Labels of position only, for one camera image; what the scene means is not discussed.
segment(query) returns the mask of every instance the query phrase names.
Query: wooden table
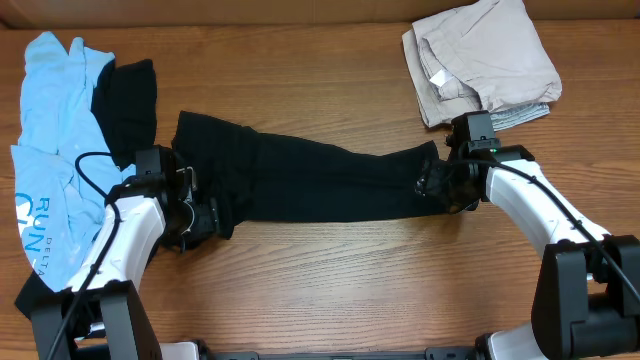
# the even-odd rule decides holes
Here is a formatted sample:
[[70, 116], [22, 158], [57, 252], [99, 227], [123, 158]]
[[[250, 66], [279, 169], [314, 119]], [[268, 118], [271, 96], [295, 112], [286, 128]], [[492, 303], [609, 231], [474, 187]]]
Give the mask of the wooden table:
[[[615, 234], [640, 235], [640, 22], [537, 22], [563, 80], [551, 115], [499, 133], [523, 144], [556, 187]], [[157, 142], [189, 110], [352, 151], [435, 140], [404, 60], [408, 24], [56, 31], [118, 64], [151, 58]], [[26, 45], [0, 32], [0, 359], [35, 359], [13, 300], [30, 268], [20, 246], [8, 148], [20, 134]], [[161, 342], [217, 351], [420, 350], [467, 345], [529, 318], [540, 259], [499, 209], [353, 224], [246, 222], [230, 241], [162, 251], [141, 297]]]

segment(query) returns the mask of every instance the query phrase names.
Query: white plastic casing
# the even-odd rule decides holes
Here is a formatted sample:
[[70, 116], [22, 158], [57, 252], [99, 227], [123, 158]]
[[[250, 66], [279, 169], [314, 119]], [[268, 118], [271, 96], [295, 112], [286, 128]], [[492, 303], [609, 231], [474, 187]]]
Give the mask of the white plastic casing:
[[546, 360], [533, 336], [531, 322], [489, 338], [491, 360]]
[[[535, 161], [514, 160], [503, 164], [535, 176], [560, 199], [576, 219], [582, 221], [582, 225], [596, 240], [602, 240], [605, 234], [609, 234], [607, 230], [592, 223], [576, 210], [547, 181]], [[492, 167], [487, 174], [486, 194], [489, 200], [504, 210], [522, 230], [540, 257], [544, 254], [547, 244], [555, 244], [562, 239], [575, 243], [588, 241], [542, 190], [516, 174]]]
[[[116, 206], [120, 211], [122, 222], [89, 289], [101, 288], [111, 280], [131, 280], [136, 289], [139, 289], [151, 250], [164, 232], [166, 225], [164, 215], [155, 198], [143, 196], [122, 198], [116, 201]], [[96, 261], [98, 254], [105, 246], [114, 221], [115, 213], [111, 206], [107, 206], [104, 225], [89, 255], [80, 270], [67, 283], [67, 287], [71, 287], [72, 291], [78, 291], [87, 278], [91, 264]]]

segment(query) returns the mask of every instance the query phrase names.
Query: light blue t-shirt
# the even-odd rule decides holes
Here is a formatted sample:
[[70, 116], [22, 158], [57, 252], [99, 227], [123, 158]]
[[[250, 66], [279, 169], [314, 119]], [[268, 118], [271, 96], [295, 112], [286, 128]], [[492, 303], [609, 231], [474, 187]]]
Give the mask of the light blue t-shirt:
[[[84, 46], [69, 53], [45, 32], [27, 46], [20, 95], [22, 135], [11, 146], [16, 175], [16, 212], [22, 245], [34, 271], [53, 291], [64, 289], [80, 268], [104, 221], [104, 199], [80, 178], [76, 158], [109, 152], [91, 113], [93, 89], [113, 53]], [[83, 172], [102, 190], [135, 174], [110, 157], [82, 160]]]

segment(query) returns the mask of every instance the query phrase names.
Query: black garment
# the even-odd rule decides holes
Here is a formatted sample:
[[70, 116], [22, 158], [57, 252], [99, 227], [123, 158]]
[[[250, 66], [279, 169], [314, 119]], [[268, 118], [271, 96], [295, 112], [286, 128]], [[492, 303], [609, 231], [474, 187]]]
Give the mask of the black garment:
[[120, 169], [135, 162], [135, 152], [156, 139], [156, 73], [149, 59], [115, 67], [108, 63], [93, 90], [91, 112]]
[[181, 112], [173, 148], [196, 171], [203, 198], [217, 199], [227, 238], [244, 220], [352, 222], [446, 212], [414, 190], [424, 161], [438, 159], [433, 142], [364, 155]]

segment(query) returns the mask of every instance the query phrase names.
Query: beige cloth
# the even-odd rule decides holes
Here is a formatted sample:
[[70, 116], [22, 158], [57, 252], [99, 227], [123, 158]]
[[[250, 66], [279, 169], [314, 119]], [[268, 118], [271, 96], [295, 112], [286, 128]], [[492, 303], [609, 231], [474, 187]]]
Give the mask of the beige cloth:
[[435, 58], [456, 77], [438, 90], [442, 99], [451, 99], [456, 92], [468, 96], [463, 87], [467, 85], [478, 93], [482, 109], [495, 112], [555, 101], [562, 93], [560, 76], [522, 0], [480, 0], [413, 26], [421, 67], [427, 74], [434, 72]]
[[[402, 36], [402, 43], [409, 74], [416, 88], [420, 114], [427, 126], [432, 127], [442, 123], [449, 123], [453, 118], [466, 112], [480, 110], [480, 101], [477, 94], [440, 101], [435, 87], [427, 79], [424, 68], [420, 64], [418, 45], [413, 30]], [[498, 131], [537, 119], [548, 113], [549, 106], [545, 103], [526, 104], [492, 113], [491, 121], [494, 130]]]

